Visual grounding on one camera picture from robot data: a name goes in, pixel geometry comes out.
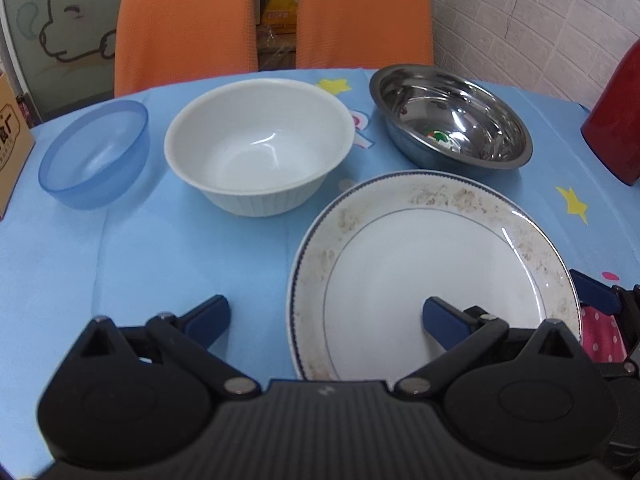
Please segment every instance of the yellow star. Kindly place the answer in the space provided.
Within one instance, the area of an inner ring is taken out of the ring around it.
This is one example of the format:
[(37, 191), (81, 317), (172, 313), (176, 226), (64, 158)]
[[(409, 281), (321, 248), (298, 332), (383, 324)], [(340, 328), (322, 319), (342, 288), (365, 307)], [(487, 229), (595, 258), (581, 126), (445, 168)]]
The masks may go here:
[(575, 195), (574, 188), (570, 187), (569, 191), (561, 187), (556, 187), (556, 189), (562, 196), (564, 196), (564, 199), (566, 200), (566, 211), (570, 215), (578, 215), (580, 218), (582, 218), (582, 221), (585, 224), (589, 225), (589, 223), (587, 222), (587, 215), (585, 215), (589, 206), (578, 200), (578, 197)]
[(351, 90), (346, 79), (321, 79), (316, 86), (319, 86), (322, 90), (326, 90), (329, 94), (333, 95), (338, 95), (342, 92)]

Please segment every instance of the stainless steel bowl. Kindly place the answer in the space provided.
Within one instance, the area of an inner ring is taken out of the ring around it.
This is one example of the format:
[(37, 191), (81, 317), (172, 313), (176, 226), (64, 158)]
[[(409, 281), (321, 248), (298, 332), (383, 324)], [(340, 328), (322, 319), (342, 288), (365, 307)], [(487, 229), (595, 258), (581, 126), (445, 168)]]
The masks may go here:
[(527, 127), (500, 98), (433, 66), (393, 65), (369, 90), (398, 149), (420, 168), (513, 170), (533, 153)]

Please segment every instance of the white bowl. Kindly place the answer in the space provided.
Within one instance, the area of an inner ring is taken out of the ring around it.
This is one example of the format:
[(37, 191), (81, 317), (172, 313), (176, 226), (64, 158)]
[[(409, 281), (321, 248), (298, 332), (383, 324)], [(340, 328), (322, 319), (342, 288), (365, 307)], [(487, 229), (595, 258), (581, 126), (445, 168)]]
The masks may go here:
[(251, 79), (201, 95), (172, 121), (164, 156), (215, 205), (242, 216), (293, 209), (349, 153), (353, 118), (334, 96), (288, 79)]

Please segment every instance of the triangular hole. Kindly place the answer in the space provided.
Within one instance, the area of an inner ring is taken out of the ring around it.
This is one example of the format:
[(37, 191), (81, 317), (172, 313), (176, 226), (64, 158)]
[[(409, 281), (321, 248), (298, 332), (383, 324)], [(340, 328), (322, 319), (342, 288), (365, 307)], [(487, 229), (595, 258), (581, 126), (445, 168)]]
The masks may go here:
[(114, 347), (109, 336), (102, 330), (96, 330), (82, 351), (82, 357), (100, 357), (113, 354)]
[(540, 347), (539, 354), (551, 355), (553, 357), (573, 358), (569, 346), (560, 333), (552, 331), (546, 336), (545, 342)]

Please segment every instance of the polka dot cloth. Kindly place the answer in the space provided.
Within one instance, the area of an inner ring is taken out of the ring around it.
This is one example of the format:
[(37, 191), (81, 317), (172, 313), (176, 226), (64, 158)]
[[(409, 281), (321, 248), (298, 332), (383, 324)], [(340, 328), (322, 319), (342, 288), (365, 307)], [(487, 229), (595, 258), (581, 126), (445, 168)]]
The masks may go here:
[(605, 316), (593, 307), (584, 306), (582, 348), (595, 363), (621, 363), (626, 358), (620, 330), (613, 316)]

